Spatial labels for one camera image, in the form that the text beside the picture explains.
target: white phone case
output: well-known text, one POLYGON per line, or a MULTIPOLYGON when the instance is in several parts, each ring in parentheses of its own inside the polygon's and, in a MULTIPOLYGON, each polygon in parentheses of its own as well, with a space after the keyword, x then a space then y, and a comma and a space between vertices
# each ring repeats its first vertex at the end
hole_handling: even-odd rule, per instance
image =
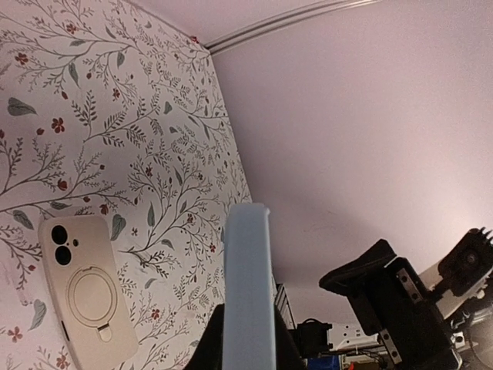
POLYGON ((131 358, 139 343, 116 275, 106 222, 97 216, 52 218, 40 225, 39 241, 50 294, 75 366, 110 370, 131 358), (59 226, 67 234, 63 243, 59 226))

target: light blue object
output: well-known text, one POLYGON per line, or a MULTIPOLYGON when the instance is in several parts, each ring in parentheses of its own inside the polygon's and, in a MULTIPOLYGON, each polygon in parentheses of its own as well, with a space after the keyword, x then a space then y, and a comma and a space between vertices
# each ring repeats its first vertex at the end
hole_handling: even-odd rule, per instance
POLYGON ((223 370, 275 370, 269 209, 231 207, 224 233, 223 370))

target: screw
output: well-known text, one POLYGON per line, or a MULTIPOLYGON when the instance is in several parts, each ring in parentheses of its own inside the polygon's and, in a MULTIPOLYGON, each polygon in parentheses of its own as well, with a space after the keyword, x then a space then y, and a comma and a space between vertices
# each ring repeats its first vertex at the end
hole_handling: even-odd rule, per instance
POLYGON ((477 260, 476 254, 472 252, 468 254, 468 256, 466 257, 466 261, 468 262, 468 264, 475 264, 476 260, 477 260))

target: white ceiling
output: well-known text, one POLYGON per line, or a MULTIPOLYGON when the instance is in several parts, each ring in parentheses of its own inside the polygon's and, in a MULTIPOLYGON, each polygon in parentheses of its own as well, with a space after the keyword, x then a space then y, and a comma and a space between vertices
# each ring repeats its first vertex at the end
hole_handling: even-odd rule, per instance
MULTIPOLYGON (((202 42, 310 3, 140 1, 202 42)), ((354 320, 318 280, 379 238, 422 271, 493 224, 492 61, 490 0, 384 0, 214 58, 297 322, 354 320)))
POLYGON ((130 1, 207 44, 253 23, 319 0, 130 1))

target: floral wallpaper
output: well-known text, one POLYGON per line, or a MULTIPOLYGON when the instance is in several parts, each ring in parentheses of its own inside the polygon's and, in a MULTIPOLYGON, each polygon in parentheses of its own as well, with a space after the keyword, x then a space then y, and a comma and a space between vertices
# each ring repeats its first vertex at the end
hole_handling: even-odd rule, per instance
POLYGON ((0 10, 0 361, 74 368, 39 222, 98 214, 139 338, 119 370, 183 368, 223 301, 221 227, 250 201, 210 54, 120 0, 0 10))

